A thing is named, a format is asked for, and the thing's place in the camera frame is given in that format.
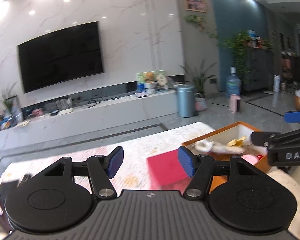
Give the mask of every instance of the blue wall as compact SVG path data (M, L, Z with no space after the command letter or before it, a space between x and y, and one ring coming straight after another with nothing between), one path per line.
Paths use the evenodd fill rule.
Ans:
M220 40L232 38L234 33L253 30L261 38L269 38L266 10L255 0L212 0ZM226 78L234 65L231 49L219 48L220 91L226 90Z

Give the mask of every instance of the logo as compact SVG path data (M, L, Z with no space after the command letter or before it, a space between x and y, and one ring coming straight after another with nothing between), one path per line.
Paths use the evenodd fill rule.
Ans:
M155 196L155 194L152 193L152 192L150 192L150 193L147 194L147 197L149 197L149 198L153 198L154 196Z
M298 159L300 159L300 154L298 152L296 152L295 154L293 154L293 153L286 153L286 160L290 160L292 158L294 160L298 160Z

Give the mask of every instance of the blue gripper pad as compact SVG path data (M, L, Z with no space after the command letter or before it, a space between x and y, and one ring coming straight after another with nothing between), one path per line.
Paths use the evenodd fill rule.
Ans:
M195 167L192 157L186 152L188 149L185 146L180 146L178 149L178 160L189 178L195 174Z
M109 154L110 160L106 174L109 179L114 178L123 162L123 148L117 147Z
M286 112L284 114L284 120L287 123L300 122L300 111Z

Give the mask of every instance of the metal screw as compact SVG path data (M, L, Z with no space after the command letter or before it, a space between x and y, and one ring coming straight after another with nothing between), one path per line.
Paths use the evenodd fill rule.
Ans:
M187 190L187 195L189 197L199 197L202 194L201 190L196 188L191 188Z
M114 191L110 188L103 188L99 191L101 197L111 197L114 194Z

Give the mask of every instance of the white marble tv cabinet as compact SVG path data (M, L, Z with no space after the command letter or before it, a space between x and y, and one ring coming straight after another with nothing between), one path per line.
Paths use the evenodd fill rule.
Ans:
M174 90L144 98L119 98L71 113L42 117L24 127L0 131L0 151L62 139L177 112Z

